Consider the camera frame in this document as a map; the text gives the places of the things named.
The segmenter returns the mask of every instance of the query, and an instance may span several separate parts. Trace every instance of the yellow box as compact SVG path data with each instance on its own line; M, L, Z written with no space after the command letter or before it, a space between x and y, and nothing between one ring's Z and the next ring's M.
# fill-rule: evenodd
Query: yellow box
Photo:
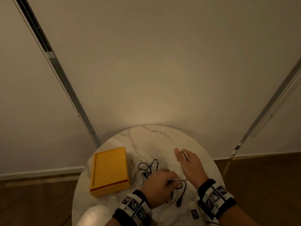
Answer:
M126 148L93 155L90 194L100 197L130 187Z

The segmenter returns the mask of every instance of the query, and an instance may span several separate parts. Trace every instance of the table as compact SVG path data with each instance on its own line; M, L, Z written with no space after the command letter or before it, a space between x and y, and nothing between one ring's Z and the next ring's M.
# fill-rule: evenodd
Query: table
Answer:
M197 154L209 178L224 185L222 176L213 159L205 149L188 135L166 126L143 125L124 130L106 141L96 152L125 146L129 167L131 187L103 197L94 198L89 194L92 157L78 180L72 206L72 225L102 226L111 218L119 203L128 193L138 187L133 183L132 171L141 160L151 163L154 158L162 160L169 170L174 171L180 178L185 178L181 166L174 155L174 148L187 149ZM194 225L188 204L197 200L197 190L187 182L181 207L177 208L175 201L170 205L164 204L153 209L153 219L163 225Z

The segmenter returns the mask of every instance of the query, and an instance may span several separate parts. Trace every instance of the brown floor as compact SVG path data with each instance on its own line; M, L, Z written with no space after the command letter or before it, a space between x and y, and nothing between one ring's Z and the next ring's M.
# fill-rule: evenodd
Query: brown floor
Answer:
M221 173L227 162L216 161ZM300 162L301 153L232 160L225 186L261 226L301 225ZM0 182L0 225L71 226L77 178Z

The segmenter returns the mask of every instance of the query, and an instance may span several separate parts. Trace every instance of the person's right hand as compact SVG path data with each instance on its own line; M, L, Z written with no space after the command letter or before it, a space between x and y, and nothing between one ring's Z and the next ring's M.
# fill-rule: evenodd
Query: person's right hand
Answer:
M185 152L188 155L188 161L186 161L181 152ZM198 190L209 179L198 156L186 149L179 151L178 148L175 148L175 156L181 164L183 173L188 181Z

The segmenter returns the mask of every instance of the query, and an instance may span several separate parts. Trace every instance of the wristband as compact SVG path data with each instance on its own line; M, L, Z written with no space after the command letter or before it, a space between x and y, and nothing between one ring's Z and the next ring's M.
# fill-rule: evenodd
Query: wristband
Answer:
M140 190L135 190L118 205L112 217L121 225L149 226L152 215L144 194Z
M213 220L219 219L231 206L236 204L234 197L223 186L209 179L198 189L198 205Z

